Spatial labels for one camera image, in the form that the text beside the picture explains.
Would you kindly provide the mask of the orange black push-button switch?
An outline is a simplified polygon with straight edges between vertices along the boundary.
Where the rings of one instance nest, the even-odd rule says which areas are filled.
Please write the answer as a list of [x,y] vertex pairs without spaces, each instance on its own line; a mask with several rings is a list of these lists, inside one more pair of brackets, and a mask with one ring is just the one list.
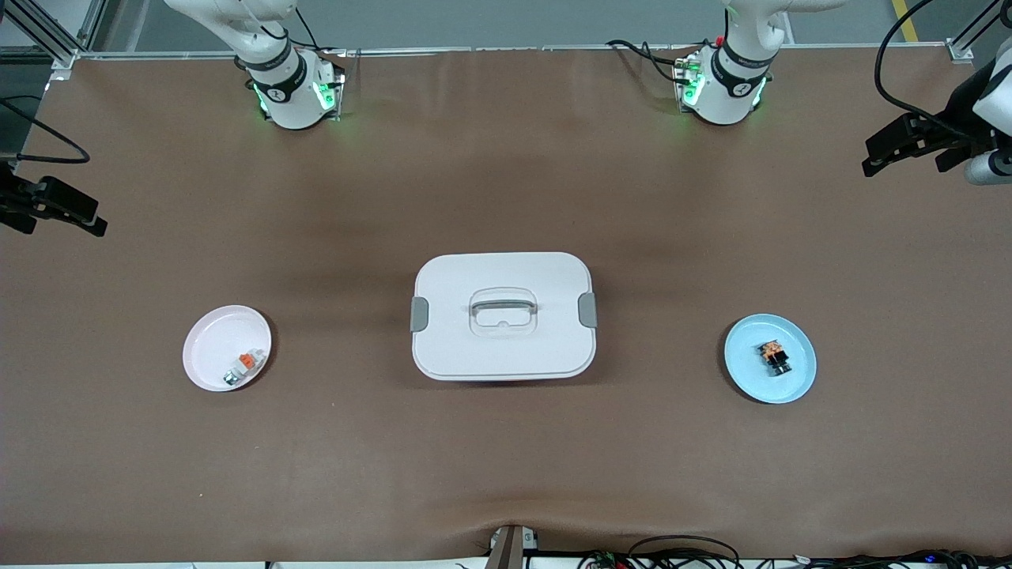
[[759,345],[757,349],[773,377],[780,377],[792,371],[791,364],[789,364],[789,355],[777,340],[767,341],[763,345]]

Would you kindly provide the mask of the pink round plate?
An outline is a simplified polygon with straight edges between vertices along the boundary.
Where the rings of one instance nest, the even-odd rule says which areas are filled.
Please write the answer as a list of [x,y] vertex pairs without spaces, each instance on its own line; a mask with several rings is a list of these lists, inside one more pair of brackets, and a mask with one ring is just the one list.
[[[264,371],[272,347],[274,335],[263,314],[243,305],[217,307],[188,332],[182,349],[182,364],[187,377],[199,388],[217,393],[236,391]],[[234,368],[241,353],[251,349],[266,353],[263,365],[244,375],[242,382],[229,389],[223,383],[223,374]]]

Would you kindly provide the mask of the light blue round plate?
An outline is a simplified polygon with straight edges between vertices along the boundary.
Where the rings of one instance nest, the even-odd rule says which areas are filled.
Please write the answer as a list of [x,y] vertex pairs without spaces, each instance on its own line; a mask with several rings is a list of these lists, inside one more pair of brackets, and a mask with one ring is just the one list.
[[[773,377],[757,347],[777,340],[789,355],[792,371]],[[724,367],[734,384],[752,399],[773,405],[799,400],[813,388],[818,371],[814,345],[794,322],[771,314],[738,320],[724,339]]]

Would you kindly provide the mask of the white lidded storage box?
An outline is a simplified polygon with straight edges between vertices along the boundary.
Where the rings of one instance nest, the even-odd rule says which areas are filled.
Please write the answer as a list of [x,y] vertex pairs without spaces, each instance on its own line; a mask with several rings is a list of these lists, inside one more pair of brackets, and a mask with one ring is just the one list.
[[[485,310],[478,289],[526,288],[538,312]],[[582,327],[577,299],[594,292],[588,266],[567,252],[496,252],[434,257],[417,273],[414,295],[429,303],[429,323],[412,335],[414,363],[442,382],[519,382],[576,377],[593,363],[597,329]]]

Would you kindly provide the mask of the aluminium frame corner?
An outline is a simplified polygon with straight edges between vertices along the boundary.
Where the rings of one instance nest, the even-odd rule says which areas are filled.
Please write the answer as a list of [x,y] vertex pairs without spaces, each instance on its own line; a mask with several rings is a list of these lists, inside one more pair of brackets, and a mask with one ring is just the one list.
[[958,7],[969,8],[969,18],[958,25],[957,30],[946,39],[946,47],[952,62],[972,62],[983,67],[998,54],[1001,44],[1012,39],[1012,28],[1003,19],[1006,16],[1005,0],[959,0]]
[[69,69],[88,53],[109,0],[0,0],[0,57]]

